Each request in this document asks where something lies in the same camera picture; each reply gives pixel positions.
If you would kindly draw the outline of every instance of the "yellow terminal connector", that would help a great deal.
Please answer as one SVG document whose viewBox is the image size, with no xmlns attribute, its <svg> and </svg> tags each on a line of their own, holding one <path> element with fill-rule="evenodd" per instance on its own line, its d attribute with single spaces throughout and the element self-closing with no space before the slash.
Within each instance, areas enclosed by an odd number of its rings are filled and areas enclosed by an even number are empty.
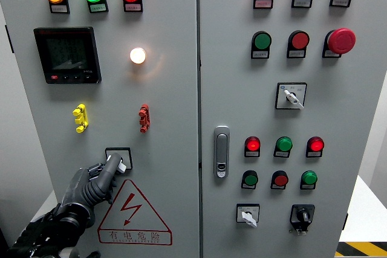
<svg viewBox="0 0 387 258">
<path fill-rule="evenodd" d="M 84 104 L 79 104 L 77 108 L 73 111 L 75 118 L 75 124 L 79 124 L 76 131 L 77 133 L 82 133 L 85 131 L 87 126 L 89 126 L 89 120 L 86 114 L 86 106 Z"/>
</svg>

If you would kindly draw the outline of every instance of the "yellow black hazard stripe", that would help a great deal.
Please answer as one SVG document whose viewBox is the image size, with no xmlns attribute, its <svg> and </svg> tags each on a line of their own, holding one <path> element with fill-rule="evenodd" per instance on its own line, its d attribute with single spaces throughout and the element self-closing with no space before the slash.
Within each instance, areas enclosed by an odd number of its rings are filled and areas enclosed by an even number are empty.
<svg viewBox="0 0 387 258">
<path fill-rule="evenodd" d="M 387 242 L 339 242 L 335 257 L 387 257 Z"/>
</svg>

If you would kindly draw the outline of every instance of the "gray metal panel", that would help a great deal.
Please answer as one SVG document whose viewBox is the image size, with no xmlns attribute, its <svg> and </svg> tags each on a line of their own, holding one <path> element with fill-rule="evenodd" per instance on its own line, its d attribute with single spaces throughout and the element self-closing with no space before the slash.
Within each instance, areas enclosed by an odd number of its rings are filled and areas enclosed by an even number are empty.
<svg viewBox="0 0 387 258">
<path fill-rule="evenodd" d="M 380 0 L 352 0 L 329 8 L 291 9 L 274 0 L 272 10 L 253 11 L 253 0 L 200 0 L 201 106 L 203 124 L 204 257 L 333 257 L 377 105 L 385 65 L 386 7 Z M 322 59 L 325 35 L 355 31 L 357 43 L 341 59 Z M 251 39 L 267 31 L 273 39 L 268 60 L 251 60 Z M 286 58 L 295 30 L 310 36 L 305 59 Z M 303 111 L 274 109 L 278 82 L 308 84 Z M 230 128 L 229 176 L 213 175 L 213 131 Z M 244 158 L 244 141 L 256 135 L 261 157 Z M 289 159 L 273 158 L 276 140 L 289 136 Z M 324 139 L 322 158 L 306 159 L 310 137 Z M 256 190 L 240 188 L 242 174 L 255 170 Z M 287 188 L 270 190 L 272 174 L 284 170 Z M 300 191 L 301 175 L 314 170 L 316 190 Z M 259 203 L 257 229 L 235 222 L 237 203 Z M 307 236 L 289 233 L 291 206 L 314 204 Z"/>
<path fill-rule="evenodd" d="M 53 15 L 47 0 L 1 0 L 34 122 L 57 197 L 79 167 L 103 162 L 106 147 L 130 147 L 130 177 L 173 233 L 172 246 L 101 244 L 97 221 L 79 242 L 82 256 L 198 257 L 198 116 L 196 0 L 143 0 L 143 13 L 90 14 L 86 0 L 69 0 L 70 15 Z M 92 26 L 102 82 L 47 85 L 33 36 L 36 27 Z M 142 47 L 142 66 L 129 52 Z M 77 134 L 72 115 L 86 104 L 89 127 Z M 149 105 L 151 128 L 140 133 L 138 111 Z"/>
</svg>

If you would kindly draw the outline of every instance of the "lightning bolt symbol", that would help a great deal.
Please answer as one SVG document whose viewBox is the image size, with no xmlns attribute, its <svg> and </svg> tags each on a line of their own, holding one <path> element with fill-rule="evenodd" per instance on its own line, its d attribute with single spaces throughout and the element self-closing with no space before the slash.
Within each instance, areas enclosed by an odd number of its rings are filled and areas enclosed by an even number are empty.
<svg viewBox="0 0 387 258">
<path fill-rule="evenodd" d="M 129 217 L 129 219 L 125 220 L 123 225 L 126 226 L 128 225 L 131 221 L 131 218 L 134 216 L 134 214 L 136 214 L 136 212 L 141 208 L 142 205 L 134 205 L 132 207 L 127 207 L 128 204 L 130 203 L 130 201 L 134 198 L 134 194 L 131 193 L 129 195 L 129 197 L 127 198 L 126 202 L 123 204 L 122 208 L 121 208 L 121 211 L 126 211 L 126 210 L 130 210 L 131 208 L 135 208 L 133 214 Z"/>
</svg>

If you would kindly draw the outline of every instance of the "glowing white light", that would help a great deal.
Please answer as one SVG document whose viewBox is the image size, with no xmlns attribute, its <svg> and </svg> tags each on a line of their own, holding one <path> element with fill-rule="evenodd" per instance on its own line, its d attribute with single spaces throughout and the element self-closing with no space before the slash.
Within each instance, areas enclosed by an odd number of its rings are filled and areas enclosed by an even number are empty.
<svg viewBox="0 0 387 258">
<path fill-rule="evenodd" d="M 145 50 L 142 48 L 134 48 L 131 51 L 130 57 L 134 63 L 143 63 L 146 57 Z"/>
</svg>

